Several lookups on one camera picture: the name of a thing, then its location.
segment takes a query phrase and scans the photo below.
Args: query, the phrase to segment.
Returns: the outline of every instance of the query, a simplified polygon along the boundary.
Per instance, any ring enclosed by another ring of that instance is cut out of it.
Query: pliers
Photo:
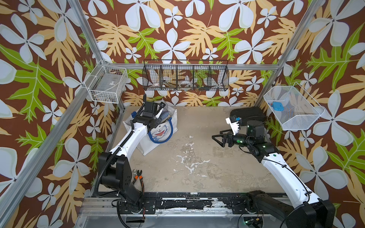
[[[132,181],[132,184],[134,184],[137,181],[138,178],[139,178],[139,181],[141,182],[142,194],[144,194],[145,193],[145,187],[143,185],[142,170],[137,170],[136,176],[134,177],[134,179]]]

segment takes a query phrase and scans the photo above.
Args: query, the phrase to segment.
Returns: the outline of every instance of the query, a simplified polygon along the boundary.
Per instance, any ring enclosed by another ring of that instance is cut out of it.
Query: wire mesh basket
[[[87,90],[93,101],[117,104],[127,81],[127,69],[102,65],[91,72],[91,81]]]
[[[264,95],[264,99],[283,131],[308,130],[324,112],[324,108],[299,84],[274,86]],[[280,102],[283,110],[275,110],[273,102]]]
[[[222,61],[196,60],[189,64],[164,64],[161,60],[144,60],[143,88],[145,90],[226,91],[229,71]]]

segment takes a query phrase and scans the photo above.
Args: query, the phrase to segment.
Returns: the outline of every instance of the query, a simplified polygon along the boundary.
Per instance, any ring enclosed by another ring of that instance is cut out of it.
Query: canvas bag
[[[170,139],[170,136],[177,131],[177,110],[166,105],[164,107],[169,113],[171,118],[164,123],[159,124],[156,128],[152,129],[137,145],[137,149],[145,156],[151,150],[155,149],[159,144],[164,143]],[[130,115],[123,124],[127,131],[131,129],[130,121],[133,119]]]

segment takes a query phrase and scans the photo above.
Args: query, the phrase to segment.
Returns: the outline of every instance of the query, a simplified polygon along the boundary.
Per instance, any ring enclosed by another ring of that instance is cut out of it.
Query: concrete floor
[[[123,120],[137,108],[127,107]],[[284,192],[252,155],[238,146],[222,148],[212,140],[212,135],[230,128],[225,118],[237,107],[175,108],[178,131],[171,139],[146,156],[136,149],[131,157],[131,168],[143,170],[146,192]],[[125,134],[122,124],[114,146]],[[104,186],[99,190],[107,191]]]

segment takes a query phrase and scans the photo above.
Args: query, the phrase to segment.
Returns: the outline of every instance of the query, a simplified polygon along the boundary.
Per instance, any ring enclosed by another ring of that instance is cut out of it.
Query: blue object
[[[172,136],[172,133],[174,132],[174,128],[172,127],[172,122],[171,122],[171,117],[169,118],[169,123],[170,123],[170,127],[171,127],[171,132],[170,132],[170,135],[169,135],[169,137],[167,138],[167,139],[165,139],[164,141],[155,141],[154,139],[153,139],[153,137],[152,137],[152,135],[151,135],[151,132],[149,132],[148,133],[148,136],[150,137],[150,140],[151,141],[153,141],[154,143],[157,143],[157,144],[161,144],[161,143],[165,143],[165,142],[167,142],[170,138],[171,138],[171,136]]]
[[[280,102],[274,101],[271,106],[273,107],[274,111],[282,112],[284,111],[284,107]]]

